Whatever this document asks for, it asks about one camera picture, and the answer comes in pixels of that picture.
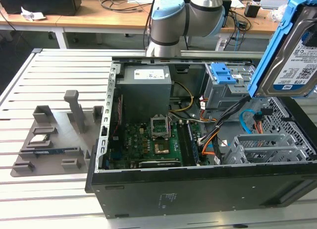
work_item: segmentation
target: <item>hard drive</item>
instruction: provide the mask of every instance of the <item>hard drive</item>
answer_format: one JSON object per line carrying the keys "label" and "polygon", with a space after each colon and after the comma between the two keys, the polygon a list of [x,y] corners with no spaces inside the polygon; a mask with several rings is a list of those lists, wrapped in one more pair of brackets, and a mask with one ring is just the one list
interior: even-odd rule
{"label": "hard drive", "polygon": [[248,91],[252,97],[306,97],[317,84],[316,0],[291,0]]}

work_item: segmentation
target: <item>desk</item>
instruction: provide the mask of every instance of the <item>desk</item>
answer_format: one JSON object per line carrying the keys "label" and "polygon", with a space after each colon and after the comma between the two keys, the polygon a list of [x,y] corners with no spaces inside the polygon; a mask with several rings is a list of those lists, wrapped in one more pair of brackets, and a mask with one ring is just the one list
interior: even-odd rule
{"label": "desk", "polygon": [[[223,53],[183,51],[182,55],[204,58],[221,57]],[[261,57],[259,53],[245,52],[226,52],[226,55]],[[215,229],[240,223],[258,229],[316,228],[317,190],[286,208],[106,220],[95,195],[84,191],[85,173],[11,177],[10,167],[17,157],[14,153],[19,152],[32,126],[36,105],[49,105],[52,111],[69,110],[63,100],[67,89],[79,91],[82,96],[79,103],[85,109],[105,101],[109,72],[104,57],[107,56],[144,57],[145,53],[142,50],[44,49],[30,54],[0,96],[1,229]],[[316,101],[297,101],[314,117]]]}
{"label": "desk", "polygon": [[[135,4],[123,3],[120,8]],[[101,43],[99,33],[127,33],[143,34],[148,14],[143,11],[139,13],[117,13],[101,7],[98,0],[82,0],[81,7],[75,16],[48,15],[46,20],[30,22],[24,20],[21,15],[7,15],[8,21],[16,30],[21,31],[52,31],[56,33],[57,41],[61,49],[68,48],[66,32],[98,33],[97,43]],[[244,9],[235,9],[243,15]],[[245,38],[269,39],[276,30],[278,23],[274,23],[267,17],[268,10],[259,10],[256,18],[249,18],[252,28],[246,33]],[[12,30],[12,28],[0,17],[0,29]],[[234,22],[229,17],[226,26],[221,29],[217,49],[220,43],[227,39],[234,31]]]}

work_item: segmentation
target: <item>circuit board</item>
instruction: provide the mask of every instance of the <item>circuit board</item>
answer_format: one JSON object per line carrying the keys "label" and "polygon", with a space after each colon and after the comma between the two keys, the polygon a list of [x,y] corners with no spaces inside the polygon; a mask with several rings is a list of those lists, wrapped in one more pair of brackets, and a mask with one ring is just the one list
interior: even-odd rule
{"label": "circuit board", "polygon": [[[170,138],[153,139],[150,123],[126,124],[122,149],[111,149],[110,167],[112,169],[134,169],[144,161],[178,161],[183,166],[177,124],[170,123]],[[197,124],[191,124],[193,140],[200,136]]]}

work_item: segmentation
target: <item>blue drive bracket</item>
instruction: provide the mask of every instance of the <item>blue drive bracket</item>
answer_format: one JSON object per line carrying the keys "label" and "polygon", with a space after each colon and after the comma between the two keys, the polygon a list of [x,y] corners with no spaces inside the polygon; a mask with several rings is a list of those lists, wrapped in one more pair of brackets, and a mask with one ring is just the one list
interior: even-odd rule
{"label": "blue drive bracket", "polygon": [[210,69],[218,84],[237,83],[237,80],[232,78],[230,69],[228,69],[224,63],[212,63]]}
{"label": "blue drive bracket", "polygon": [[261,84],[261,81],[266,75],[266,70],[269,68],[269,63],[271,62],[274,54],[278,51],[278,46],[285,35],[288,35],[294,25],[291,22],[294,14],[296,13],[297,7],[301,4],[316,4],[317,0],[290,0],[288,6],[285,10],[283,18],[275,31],[256,71],[254,72],[250,84],[248,85],[248,92],[250,96],[259,97],[257,90]]}

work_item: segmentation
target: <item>crumpled paper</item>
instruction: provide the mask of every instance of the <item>crumpled paper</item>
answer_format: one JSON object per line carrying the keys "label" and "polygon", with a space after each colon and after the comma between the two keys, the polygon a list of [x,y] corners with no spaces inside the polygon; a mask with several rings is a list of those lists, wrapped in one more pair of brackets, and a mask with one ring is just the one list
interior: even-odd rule
{"label": "crumpled paper", "polygon": [[283,15],[285,13],[287,4],[280,6],[278,9],[272,10],[268,16],[272,18],[274,22],[280,22],[283,18]]}
{"label": "crumpled paper", "polygon": [[25,10],[24,8],[21,7],[21,15],[26,19],[29,20],[31,22],[33,22],[33,20],[41,20],[41,19],[45,19],[46,17],[41,13],[41,12],[30,12]]}

